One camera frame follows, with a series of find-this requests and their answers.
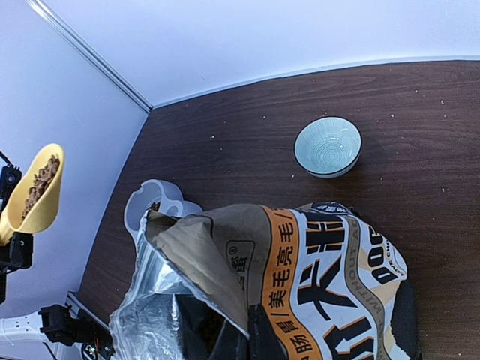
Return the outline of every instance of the light blue bowl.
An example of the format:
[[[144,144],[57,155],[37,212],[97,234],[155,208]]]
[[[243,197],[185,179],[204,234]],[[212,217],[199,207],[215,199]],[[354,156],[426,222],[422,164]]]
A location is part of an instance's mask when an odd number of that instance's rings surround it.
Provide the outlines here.
[[[316,120],[295,141],[295,157],[300,166],[322,179],[348,173],[359,159],[361,149],[359,129],[344,118]]]

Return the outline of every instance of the cable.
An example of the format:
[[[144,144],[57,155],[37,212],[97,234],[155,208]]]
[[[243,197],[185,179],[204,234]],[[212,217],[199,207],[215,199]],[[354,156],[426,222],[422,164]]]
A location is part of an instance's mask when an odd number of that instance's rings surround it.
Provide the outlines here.
[[[83,360],[94,360],[94,359],[97,359],[98,360],[98,354],[96,351],[92,351],[92,345],[91,344],[87,344],[87,343],[83,343],[82,344],[82,359]]]
[[[10,160],[8,160],[8,157],[6,157],[5,155],[3,155],[3,152],[0,151],[0,158],[3,159],[3,161],[5,163],[7,163],[7,165],[10,165],[11,167],[13,166],[13,164],[10,162]]]
[[[48,349],[50,355],[52,355],[52,359],[53,359],[53,360],[58,360],[57,357],[55,356],[55,354],[53,353],[52,348],[50,347],[50,345],[49,345],[48,343],[43,343],[43,344],[44,344],[44,345],[46,346],[46,348]]]
[[[95,356],[95,360],[98,360],[98,356],[100,355],[100,347],[98,345],[98,337],[95,336],[95,352],[96,352],[96,356]]]

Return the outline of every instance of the wooden floor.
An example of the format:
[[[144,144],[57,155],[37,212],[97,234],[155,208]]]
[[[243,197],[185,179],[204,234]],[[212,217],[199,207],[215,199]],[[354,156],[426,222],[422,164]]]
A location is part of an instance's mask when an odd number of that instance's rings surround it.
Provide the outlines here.
[[[79,291],[101,319],[134,271],[123,209],[146,179],[213,209],[232,203],[354,206],[401,251],[425,359],[480,359],[480,62],[387,64],[234,88],[152,112],[118,180]],[[320,180],[293,155],[323,116],[360,129],[354,170]]]

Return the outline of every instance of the dog kibble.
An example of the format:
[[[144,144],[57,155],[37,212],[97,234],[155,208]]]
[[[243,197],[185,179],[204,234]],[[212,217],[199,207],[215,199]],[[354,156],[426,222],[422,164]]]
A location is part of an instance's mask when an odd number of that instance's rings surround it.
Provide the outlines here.
[[[149,210],[153,210],[154,212],[158,212],[160,210],[160,203],[159,202],[154,202],[151,204]]]
[[[41,198],[41,196],[47,191],[47,188],[52,184],[53,178],[59,171],[60,160],[52,155],[52,157],[46,163],[46,166],[38,170],[38,175],[34,175],[33,186],[28,189],[28,199],[25,201],[25,209],[22,213],[22,221],[32,210],[33,206]]]

